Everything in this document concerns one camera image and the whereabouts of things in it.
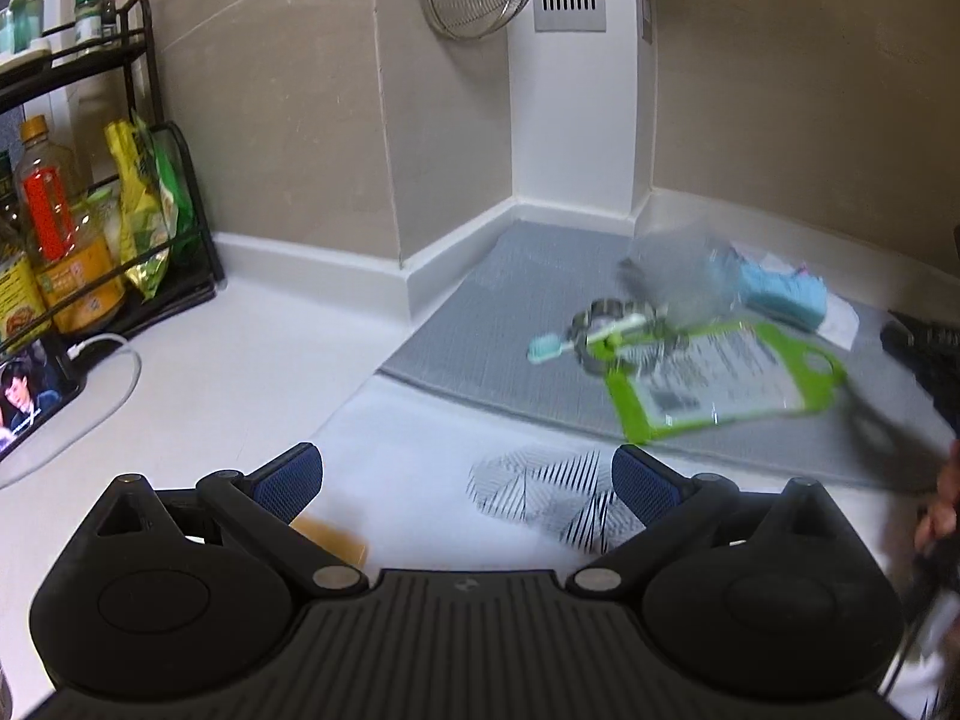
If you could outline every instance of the spice rack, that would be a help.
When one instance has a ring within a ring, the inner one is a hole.
[[[139,28],[131,28],[131,11],[139,9]],[[158,139],[167,139],[174,146],[170,149],[179,159],[175,159],[175,167],[179,176],[184,180],[187,194],[193,203],[194,225],[171,237],[164,244],[150,248],[141,255],[123,262],[108,274],[91,281],[82,289],[77,290],[69,298],[51,307],[30,324],[23,327],[15,335],[0,343],[0,355],[9,349],[18,346],[21,341],[37,327],[51,322],[54,315],[70,306],[77,300],[89,295],[93,290],[120,276],[132,266],[149,260],[152,256],[165,250],[171,250],[184,242],[193,241],[188,256],[179,257],[175,264],[173,256],[168,258],[168,268],[157,294],[149,300],[144,299],[126,279],[127,295],[119,313],[109,322],[106,328],[99,332],[118,333],[125,338],[136,336],[137,333],[162,322],[167,317],[179,314],[188,308],[213,299],[216,295],[217,284],[224,281],[224,269],[213,245],[210,226],[203,210],[203,201],[200,199],[200,188],[197,184],[197,175],[193,169],[193,161],[187,148],[184,134],[174,122],[168,122],[163,112],[163,100],[160,95],[160,75],[157,74],[157,51],[155,50],[154,28],[149,0],[127,0],[126,4],[117,8],[119,29],[115,35],[107,38],[86,41],[79,46],[54,52],[51,55],[40,57],[32,63],[0,74],[0,113],[6,113],[17,105],[27,103],[33,98],[45,95],[71,83],[76,83],[93,76],[107,73],[112,70],[123,70],[124,87],[127,95],[128,111],[137,110],[136,86],[133,83],[133,63],[141,58],[146,62],[147,81],[149,85],[149,114],[144,119],[151,119],[151,132]],[[63,23],[48,29],[44,37],[55,35],[73,28],[74,23]],[[90,47],[100,46],[99,50],[88,52]],[[89,187],[88,191],[100,189],[114,182],[118,182],[117,175],[103,181],[98,181]],[[77,364],[82,370],[89,370],[96,362],[109,355],[109,348],[98,344],[88,348],[78,357]]]

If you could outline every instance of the metal cookie cutter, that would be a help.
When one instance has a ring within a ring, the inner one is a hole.
[[[600,360],[594,357],[587,348],[587,336],[606,324],[629,317],[630,314],[643,313],[646,312],[642,303],[633,301],[625,303],[616,298],[602,298],[590,303],[587,311],[575,314],[567,335],[570,341],[573,341],[573,351],[583,370],[592,376],[606,376],[611,367],[618,365],[614,360]]]

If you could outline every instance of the cooking oil bottle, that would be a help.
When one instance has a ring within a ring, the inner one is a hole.
[[[112,268],[107,241],[85,204],[73,153],[52,143],[43,116],[20,126],[23,157],[16,166],[22,225],[40,293],[53,307]],[[100,329],[123,302],[118,278],[71,303],[54,316],[61,333]]]

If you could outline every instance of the white baseboard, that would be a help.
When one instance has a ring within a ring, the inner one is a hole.
[[[726,238],[808,264],[846,298],[960,323],[960,279],[900,254],[682,191],[656,189],[627,217],[511,197],[402,262],[232,233],[216,233],[214,239],[227,276],[416,325],[515,220],[632,236],[698,218]]]
[[[214,241],[227,278],[416,325],[515,220],[632,235],[637,215],[616,217],[509,197],[402,262],[233,233],[214,233]]]

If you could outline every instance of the charging cable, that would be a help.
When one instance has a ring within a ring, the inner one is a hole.
[[[71,446],[75,445],[75,443],[78,442],[80,439],[82,439],[84,436],[87,436],[88,434],[96,430],[98,427],[100,427],[104,422],[106,422],[109,418],[111,418],[112,415],[114,415],[114,413],[117,413],[117,410],[119,410],[124,403],[130,400],[130,396],[133,394],[133,390],[136,388],[136,383],[140,381],[140,370],[141,370],[141,367],[143,367],[143,361],[140,358],[139,352],[137,352],[136,349],[130,346],[130,342],[127,341],[126,338],[124,338],[123,336],[118,336],[117,333],[100,333],[99,335],[87,338],[86,341],[80,341],[79,343],[74,343],[73,346],[70,346],[70,348],[66,350],[66,356],[69,357],[71,360],[76,360],[80,356],[80,352],[83,352],[85,348],[87,348],[88,346],[92,346],[94,343],[100,343],[101,341],[113,341],[114,343],[119,343],[120,348],[117,349],[117,353],[119,354],[126,353],[130,355],[131,358],[133,359],[133,375],[131,375],[130,385],[127,387],[127,391],[123,393],[123,396],[120,398],[120,400],[118,400],[112,407],[110,407],[107,410],[107,413],[104,413],[103,416],[101,416],[95,422],[90,423],[88,426],[83,428],[79,433],[69,437],[69,439],[67,439],[60,446],[56,447],[56,449],[54,449],[53,452],[47,455],[39,464],[36,464],[35,466],[32,466],[29,470],[26,470],[23,473],[18,474],[17,476],[14,476],[13,479],[8,479],[3,484],[0,484],[0,490],[3,490],[3,488],[8,488],[10,485],[16,484],[24,477],[32,474],[34,471],[42,469],[43,466],[46,466],[46,464],[48,464],[52,459],[56,458],[56,456],[58,456],[62,452],[65,452]]]

